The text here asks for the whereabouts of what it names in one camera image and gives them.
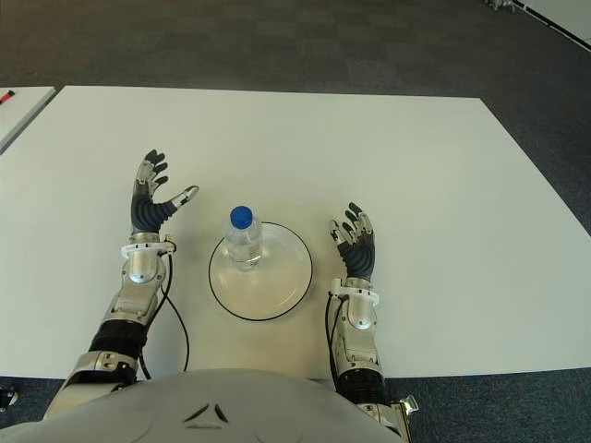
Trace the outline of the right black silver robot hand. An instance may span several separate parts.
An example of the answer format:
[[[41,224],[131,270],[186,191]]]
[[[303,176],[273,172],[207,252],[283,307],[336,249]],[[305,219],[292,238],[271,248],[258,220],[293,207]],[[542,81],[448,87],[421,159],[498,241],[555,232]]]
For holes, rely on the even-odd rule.
[[[344,216],[347,221],[330,222],[329,234],[344,263],[346,278],[371,283],[376,259],[371,220],[355,202],[348,204]]]

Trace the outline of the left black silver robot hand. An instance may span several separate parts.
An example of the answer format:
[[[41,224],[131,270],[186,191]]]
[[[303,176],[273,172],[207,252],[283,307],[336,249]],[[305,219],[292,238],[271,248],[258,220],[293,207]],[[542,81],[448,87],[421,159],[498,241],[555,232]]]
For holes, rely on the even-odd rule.
[[[156,201],[158,189],[169,181],[167,169],[165,153],[158,150],[150,150],[139,163],[130,201],[132,234],[159,234],[163,224],[198,194],[199,186],[192,185],[165,201]]]

